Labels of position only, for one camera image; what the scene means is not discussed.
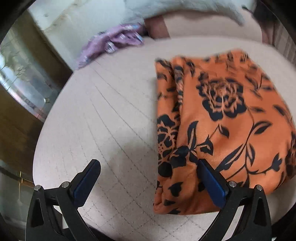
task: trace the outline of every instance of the folded cloth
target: folded cloth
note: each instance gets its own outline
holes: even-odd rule
[[[94,35],[86,46],[82,48],[80,57],[77,60],[78,68],[88,65],[100,54],[113,53],[125,46],[135,46],[144,43],[141,35],[145,28],[141,24],[120,24],[105,32]]]
[[[206,159],[227,181],[266,194],[296,174],[296,135],[285,102],[241,50],[156,61],[158,178],[154,212],[218,210],[197,177]]]

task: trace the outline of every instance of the purple cloth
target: purple cloth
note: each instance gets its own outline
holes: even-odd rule
[[[145,28],[141,24],[120,24],[105,32],[93,36],[82,48],[77,60],[78,68],[88,65],[93,59],[107,52],[113,53],[125,46],[135,46],[144,43],[141,35]]]

